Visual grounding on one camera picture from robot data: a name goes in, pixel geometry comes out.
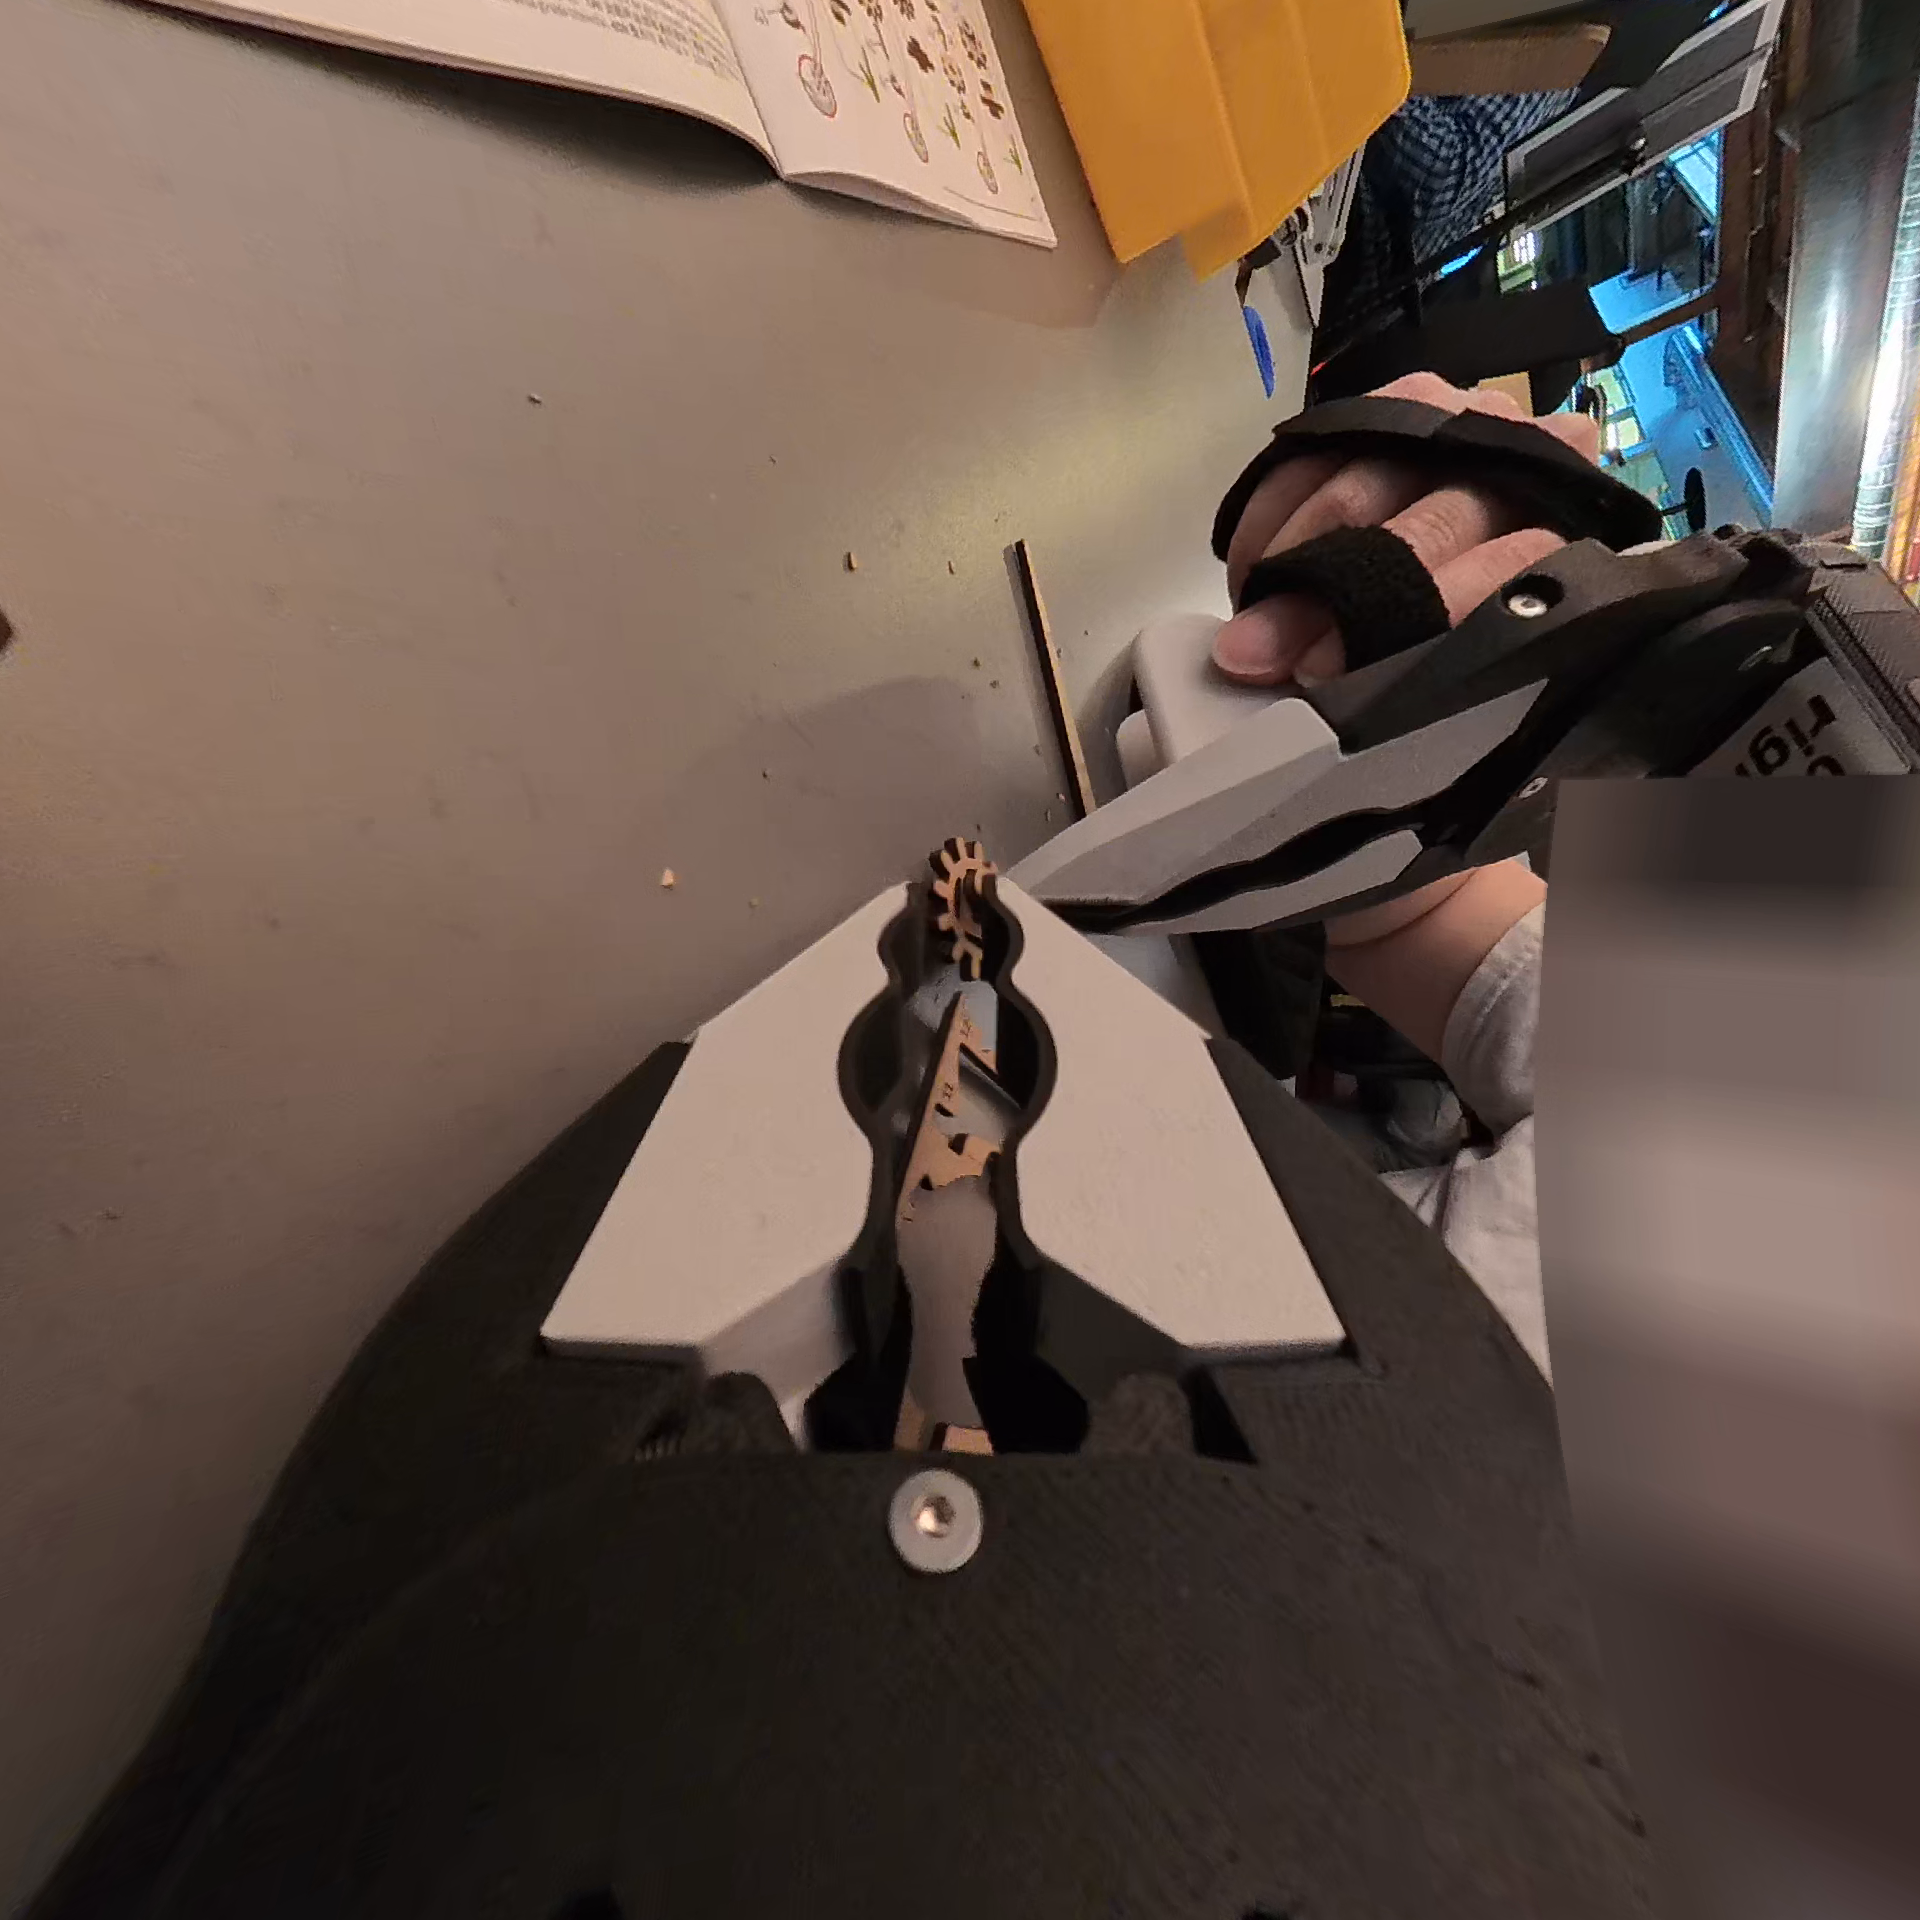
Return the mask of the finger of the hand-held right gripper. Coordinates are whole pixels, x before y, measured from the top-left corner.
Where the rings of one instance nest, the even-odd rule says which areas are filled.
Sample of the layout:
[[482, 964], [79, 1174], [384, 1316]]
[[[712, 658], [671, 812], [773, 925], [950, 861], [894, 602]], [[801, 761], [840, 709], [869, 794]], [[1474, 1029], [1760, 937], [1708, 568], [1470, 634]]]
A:
[[1302, 845], [1308, 871], [1423, 812], [1487, 761], [1545, 682], [1345, 752], [1305, 698], [1279, 698], [1018, 860], [1008, 886], [1065, 921], [1119, 921], [1182, 880]]
[[1472, 866], [1470, 840], [1429, 845], [1417, 831], [1388, 831], [1311, 871], [1300, 866], [1300, 852], [1302, 845], [1273, 848], [1270, 854], [1182, 880], [1117, 919], [1117, 935], [1168, 938], [1332, 921], [1405, 897]]

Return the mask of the person's right hand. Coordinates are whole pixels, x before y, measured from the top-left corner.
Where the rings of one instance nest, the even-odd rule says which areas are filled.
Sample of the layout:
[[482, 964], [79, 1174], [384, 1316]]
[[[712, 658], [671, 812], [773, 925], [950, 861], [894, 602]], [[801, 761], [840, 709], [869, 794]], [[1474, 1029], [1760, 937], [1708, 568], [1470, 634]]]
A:
[[1345, 669], [1337, 617], [1300, 593], [1256, 606], [1244, 599], [1245, 573], [1262, 560], [1335, 530], [1382, 526], [1429, 570], [1446, 617], [1458, 621], [1495, 588], [1546, 557], [1560, 540], [1519, 522], [1495, 495], [1388, 458], [1338, 461], [1305, 454], [1270, 470], [1255, 488], [1226, 548], [1233, 615], [1213, 639], [1222, 676], [1241, 686], [1318, 686]]

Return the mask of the computer monitor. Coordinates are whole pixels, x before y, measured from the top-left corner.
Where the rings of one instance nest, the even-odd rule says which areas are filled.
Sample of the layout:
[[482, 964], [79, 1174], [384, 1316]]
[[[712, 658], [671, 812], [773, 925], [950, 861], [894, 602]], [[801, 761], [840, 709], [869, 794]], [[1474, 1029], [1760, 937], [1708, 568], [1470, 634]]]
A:
[[1512, 145], [1506, 207], [1575, 207], [1753, 111], [1783, 17], [1784, 2], [1733, 6], [1681, 39], [1641, 84], [1608, 87]]

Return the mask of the thin wooden stick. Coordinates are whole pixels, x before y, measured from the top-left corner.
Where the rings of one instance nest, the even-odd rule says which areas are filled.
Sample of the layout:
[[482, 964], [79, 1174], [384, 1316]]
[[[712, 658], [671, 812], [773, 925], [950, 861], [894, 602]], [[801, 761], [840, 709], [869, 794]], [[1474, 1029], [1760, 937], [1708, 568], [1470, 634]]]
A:
[[1087, 766], [1086, 742], [1065, 680], [1065, 658], [1054, 637], [1048, 607], [1029, 541], [1021, 536], [1015, 540], [1008, 545], [1008, 560], [1013, 566], [1023, 633], [1039, 672], [1039, 689], [1047, 706], [1052, 737], [1063, 766], [1063, 804], [1072, 808], [1074, 820], [1084, 820], [1095, 808], [1097, 792]]

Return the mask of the small wooden gear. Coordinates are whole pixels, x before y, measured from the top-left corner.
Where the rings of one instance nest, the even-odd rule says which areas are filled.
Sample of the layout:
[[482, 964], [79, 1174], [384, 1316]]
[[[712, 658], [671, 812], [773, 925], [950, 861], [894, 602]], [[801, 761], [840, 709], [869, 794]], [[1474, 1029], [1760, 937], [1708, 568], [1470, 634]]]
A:
[[989, 983], [1000, 958], [997, 861], [973, 836], [949, 836], [927, 854], [930, 928], [967, 983]]

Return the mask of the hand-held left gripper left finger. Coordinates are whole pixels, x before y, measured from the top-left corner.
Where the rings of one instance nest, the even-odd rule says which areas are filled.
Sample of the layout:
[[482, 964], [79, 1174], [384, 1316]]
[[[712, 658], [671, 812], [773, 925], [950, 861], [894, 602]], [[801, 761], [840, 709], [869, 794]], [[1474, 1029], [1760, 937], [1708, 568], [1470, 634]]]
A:
[[809, 1448], [806, 1404], [854, 1351], [840, 1273], [896, 1142], [910, 992], [886, 886], [703, 1022], [540, 1335], [578, 1360], [752, 1375]]

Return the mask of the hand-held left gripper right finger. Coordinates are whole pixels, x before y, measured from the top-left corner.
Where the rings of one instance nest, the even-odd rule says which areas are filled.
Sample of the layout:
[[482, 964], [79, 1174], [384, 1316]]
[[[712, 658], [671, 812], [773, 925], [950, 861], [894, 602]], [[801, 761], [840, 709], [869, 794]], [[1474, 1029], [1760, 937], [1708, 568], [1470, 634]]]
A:
[[981, 1282], [994, 1448], [1079, 1448], [1132, 1378], [1204, 1406], [1216, 1368], [1342, 1353], [1342, 1318], [1210, 1034], [1008, 877], [981, 884], [999, 1080]]

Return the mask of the laser-cut wooden parts sheet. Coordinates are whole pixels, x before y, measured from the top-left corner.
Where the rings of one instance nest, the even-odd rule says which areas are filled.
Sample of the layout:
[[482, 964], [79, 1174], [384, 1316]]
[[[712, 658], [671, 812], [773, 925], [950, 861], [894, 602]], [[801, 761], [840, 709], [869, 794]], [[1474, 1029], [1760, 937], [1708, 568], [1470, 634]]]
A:
[[910, 1305], [910, 1354], [896, 1447], [984, 1454], [976, 1410], [976, 1300], [997, 1255], [991, 1173], [1017, 1105], [1000, 1084], [997, 1000], [984, 983], [950, 993], [933, 1031], [927, 1078], [896, 1206]]

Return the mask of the yellow plastic bin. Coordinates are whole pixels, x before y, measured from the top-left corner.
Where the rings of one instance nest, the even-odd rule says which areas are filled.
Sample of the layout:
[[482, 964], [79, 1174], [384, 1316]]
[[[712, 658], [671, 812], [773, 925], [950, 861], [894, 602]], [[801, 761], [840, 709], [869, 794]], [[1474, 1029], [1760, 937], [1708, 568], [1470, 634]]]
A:
[[1026, 2], [1112, 257], [1256, 250], [1407, 98], [1396, 2]]

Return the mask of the paper instruction booklet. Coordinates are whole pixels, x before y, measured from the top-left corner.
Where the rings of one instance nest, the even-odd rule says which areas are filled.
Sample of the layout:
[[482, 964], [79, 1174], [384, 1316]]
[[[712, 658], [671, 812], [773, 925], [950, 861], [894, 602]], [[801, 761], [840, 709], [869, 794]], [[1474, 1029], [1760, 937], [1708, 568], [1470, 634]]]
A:
[[796, 184], [1058, 245], [973, 2], [173, 2], [357, 52], [692, 117]]

